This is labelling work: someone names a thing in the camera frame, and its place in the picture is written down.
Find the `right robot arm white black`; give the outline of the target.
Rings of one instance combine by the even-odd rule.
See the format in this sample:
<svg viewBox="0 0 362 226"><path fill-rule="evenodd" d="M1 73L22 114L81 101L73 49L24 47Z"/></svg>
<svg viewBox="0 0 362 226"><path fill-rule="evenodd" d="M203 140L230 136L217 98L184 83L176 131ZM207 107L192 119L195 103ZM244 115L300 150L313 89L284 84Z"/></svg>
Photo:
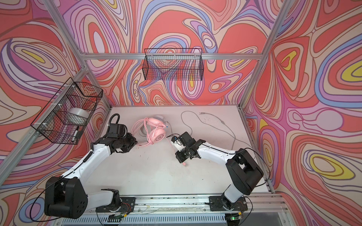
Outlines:
<svg viewBox="0 0 362 226"><path fill-rule="evenodd" d="M235 203L245 195L250 195L264 172L246 149L230 151L215 147L204 140L189 143L172 138L171 144L177 149L175 156L179 163L187 159L206 159L224 165L230 175L232 184L223 192L222 198L229 203Z"/></svg>

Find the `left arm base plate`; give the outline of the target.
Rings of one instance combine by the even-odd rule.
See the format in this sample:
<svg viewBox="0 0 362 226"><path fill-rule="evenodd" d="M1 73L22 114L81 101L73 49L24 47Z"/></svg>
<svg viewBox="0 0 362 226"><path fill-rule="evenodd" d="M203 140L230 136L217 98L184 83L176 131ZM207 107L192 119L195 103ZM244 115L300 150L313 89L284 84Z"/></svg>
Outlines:
<svg viewBox="0 0 362 226"><path fill-rule="evenodd" d="M107 206L97 207L96 212L129 214L134 211L135 201L135 197L121 197Z"/></svg>

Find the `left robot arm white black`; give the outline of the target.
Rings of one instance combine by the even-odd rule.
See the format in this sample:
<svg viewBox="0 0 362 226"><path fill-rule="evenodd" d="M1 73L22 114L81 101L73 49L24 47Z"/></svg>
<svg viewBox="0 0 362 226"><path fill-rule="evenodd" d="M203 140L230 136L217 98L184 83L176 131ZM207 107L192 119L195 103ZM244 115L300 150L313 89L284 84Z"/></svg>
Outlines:
<svg viewBox="0 0 362 226"><path fill-rule="evenodd" d="M113 153L127 153L137 140L130 133L126 137L101 137L93 143L92 149L75 166L59 177L46 182L44 214L52 217L81 217L86 211L100 209L116 212L122 200L119 191L103 188L88 194L84 185L97 167Z"/></svg>

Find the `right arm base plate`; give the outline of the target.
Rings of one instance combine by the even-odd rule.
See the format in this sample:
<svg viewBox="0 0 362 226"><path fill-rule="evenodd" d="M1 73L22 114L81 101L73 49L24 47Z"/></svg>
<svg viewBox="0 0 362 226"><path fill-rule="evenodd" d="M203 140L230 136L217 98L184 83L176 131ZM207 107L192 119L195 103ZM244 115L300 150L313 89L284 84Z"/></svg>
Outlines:
<svg viewBox="0 0 362 226"><path fill-rule="evenodd" d="M210 196L208 202L205 203L210 207L211 211L240 211L248 210L248 205L244 196L237 201L231 202L223 195Z"/></svg>

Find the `pink cat-ear headphones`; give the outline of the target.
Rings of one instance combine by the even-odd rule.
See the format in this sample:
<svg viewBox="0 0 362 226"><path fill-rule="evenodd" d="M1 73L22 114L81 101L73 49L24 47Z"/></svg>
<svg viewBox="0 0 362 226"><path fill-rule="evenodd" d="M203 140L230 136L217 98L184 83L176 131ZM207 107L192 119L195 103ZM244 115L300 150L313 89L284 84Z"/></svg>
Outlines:
<svg viewBox="0 0 362 226"><path fill-rule="evenodd" d="M147 124L155 127L152 131L148 131L148 129L146 128ZM140 128L142 127L142 125L144 125L145 129L146 129L146 142L140 143L138 144L138 146L140 147L146 147L146 146L150 146L153 145L159 141L161 141L163 138L166 137L166 126L159 120L154 119L154 118L150 118L150 117L146 117L144 119L138 120L132 127L131 129L131 134L135 135L136 133L138 133L138 131L140 130Z"/></svg>

